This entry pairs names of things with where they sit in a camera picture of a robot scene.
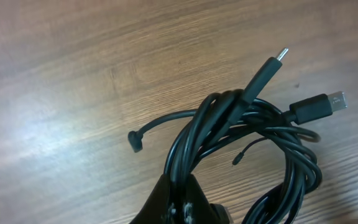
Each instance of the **silver connector tip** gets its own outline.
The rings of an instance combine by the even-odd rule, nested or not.
[[[280,53],[278,53],[276,59],[281,61],[287,52],[288,52],[288,48],[285,47],[282,51],[280,51]]]
[[[347,108],[345,93],[342,91],[337,91],[336,93],[328,95],[328,99],[331,103],[333,112]]]

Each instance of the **thin black cord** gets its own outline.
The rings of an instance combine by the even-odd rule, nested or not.
[[[285,223],[292,223],[304,195],[316,189],[322,179],[316,155],[304,147],[300,139],[316,142],[319,136],[313,131],[292,126],[294,116],[282,113],[261,99],[255,99],[237,124],[227,129],[226,120],[242,94],[243,90],[210,94],[197,110],[179,111],[157,118],[136,135],[142,138],[146,131],[164,122],[193,117],[174,140],[164,167],[164,174],[170,176],[173,189],[177,191],[172,194],[181,195],[189,174],[203,158],[248,134],[259,133],[263,137],[251,142],[241,153],[258,142],[273,141],[285,153],[285,177],[280,185],[256,201],[242,223],[278,223],[286,214]]]

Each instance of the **cord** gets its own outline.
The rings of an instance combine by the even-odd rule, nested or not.
[[[173,203],[183,204],[187,177],[203,158],[248,134],[259,133],[263,137],[245,147],[234,158],[233,165],[240,162],[252,145],[271,140],[285,154],[285,177],[280,185],[254,203],[242,223],[279,223],[286,214],[285,223],[294,221],[303,197],[319,186],[322,173],[316,155],[301,142],[301,139],[317,142],[320,137],[291,123],[303,124],[332,115],[333,111],[345,108],[346,102],[343,92],[323,94],[293,103],[288,111],[282,112],[271,103],[256,98],[281,67],[278,59],[282,58],[282,52],[277,58],[269,58],[244,90],[212,93],[197,110],[161,116],[128,134],[132,148],[138,152],[148,130],[167,121],[192,117],[174,140],[165,162],[164,174],[171,180]]]

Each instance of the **black cable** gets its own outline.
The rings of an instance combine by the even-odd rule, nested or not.
[[[271,77],[271,73],[274,74],[281,66],[281,63],[277,64],[277,59],[270,58],[267,63],[274,65],[264,65],[261,70],[267,69],[267,72],[259,71],[250,85],[267,83],[270,78],[265,76]],[[256,201],[242,223],[278,223],[287,214],[285,223],[294,221],[303,197],[319,186],[322,173],[317,166],[316,155],[301,143],[301,139],[317,142],[319,135],[291,123],[301,124],[329,116],[343,108],[343,105],[340,107],[337,104],[338,98],[343,103],[344,98],[339,93],[318,95],[291,104],[290,110],[283,113],[271,103],[256,98],[254,91],[262,88],[247,86],[245,90],[212,93],[197,110],[162,116],[128,134],[129,142],[137,152],[142,149],[141,139],[146,131],[173,119],[193,117],[174,140],[164,167],[164,174],[171,180],[171,195],[176,197],[172,202],[184,201],[182,196],[187,178],[203,158],[248,134],[259,133],[263,137],[246,146],[233,160],[233,165],[240,162],[252,145],[269,139],[285,154],[285,177],[280,185]]]

